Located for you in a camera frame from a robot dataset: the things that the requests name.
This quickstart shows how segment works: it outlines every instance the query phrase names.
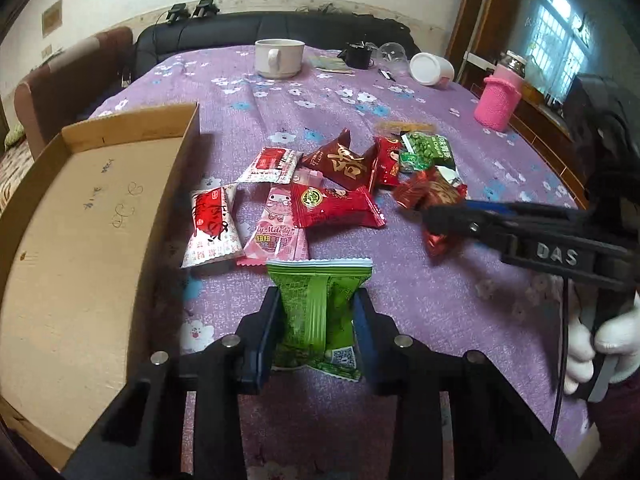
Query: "green pillow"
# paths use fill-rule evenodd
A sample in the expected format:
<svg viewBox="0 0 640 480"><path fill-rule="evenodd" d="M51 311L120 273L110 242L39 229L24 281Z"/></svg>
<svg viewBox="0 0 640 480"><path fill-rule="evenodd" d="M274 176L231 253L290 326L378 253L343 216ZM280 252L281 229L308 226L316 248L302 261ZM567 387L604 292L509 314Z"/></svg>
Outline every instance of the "green pillow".
<svg viewBox="0 0 640 480"><path fill-rule="evenodd" d="M10 147L15 146L24 137L24 126L20 123L16 124L11 131L6 134L4 138L4 150L8 150Z"/></svg>

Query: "brown armchair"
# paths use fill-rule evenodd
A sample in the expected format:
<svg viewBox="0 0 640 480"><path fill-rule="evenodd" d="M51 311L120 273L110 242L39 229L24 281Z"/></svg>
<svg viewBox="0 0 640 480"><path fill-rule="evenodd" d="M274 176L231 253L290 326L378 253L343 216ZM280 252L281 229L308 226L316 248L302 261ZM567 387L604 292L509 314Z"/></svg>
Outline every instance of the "brown armchair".
<svg viewBox="0 0 640 480"><path fill-rule="evenodd" d="M49 141L118 87L131 53L133 34L119 27L82 40L26 76L15 90L15 113L36 159Z"/></svg>

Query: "qr code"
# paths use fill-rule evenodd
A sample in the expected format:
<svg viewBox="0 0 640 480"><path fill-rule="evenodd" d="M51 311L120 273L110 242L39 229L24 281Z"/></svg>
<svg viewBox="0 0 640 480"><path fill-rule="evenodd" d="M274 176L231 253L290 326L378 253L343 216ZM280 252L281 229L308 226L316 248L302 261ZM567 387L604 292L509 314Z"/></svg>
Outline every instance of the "qr code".
<svg viewBox="0 0 640 480"><path fill-rule="evenodd" d="M331 364L356 369L356 354L353 346L331 350Z"/></svg>

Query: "mug handle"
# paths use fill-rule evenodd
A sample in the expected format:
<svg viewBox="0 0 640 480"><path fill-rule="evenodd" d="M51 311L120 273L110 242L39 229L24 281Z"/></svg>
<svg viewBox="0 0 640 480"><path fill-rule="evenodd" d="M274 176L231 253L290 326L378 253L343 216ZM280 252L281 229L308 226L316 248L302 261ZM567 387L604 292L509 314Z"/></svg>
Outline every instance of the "mug handle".
<svg viewBox="0 0 640 480"><path fill-rule="evenodd" d="M272 70L279 70L280 67L280 51L277 48L272 48L267 56L269 68Z"/></svg>

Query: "maroon sleeve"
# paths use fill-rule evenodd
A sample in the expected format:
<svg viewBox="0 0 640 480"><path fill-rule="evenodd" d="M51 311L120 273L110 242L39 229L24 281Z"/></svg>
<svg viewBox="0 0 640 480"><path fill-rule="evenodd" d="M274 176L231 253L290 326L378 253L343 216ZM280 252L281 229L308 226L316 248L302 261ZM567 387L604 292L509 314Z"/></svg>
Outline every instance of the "maroon sleeve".
<svg viewBox="0 0 640 480"><path fill-rule="evenodd" d="M626 381L610 384L602 402L589 403L588 409L602 446L582 478L640 478L640 370Z"/></svg>

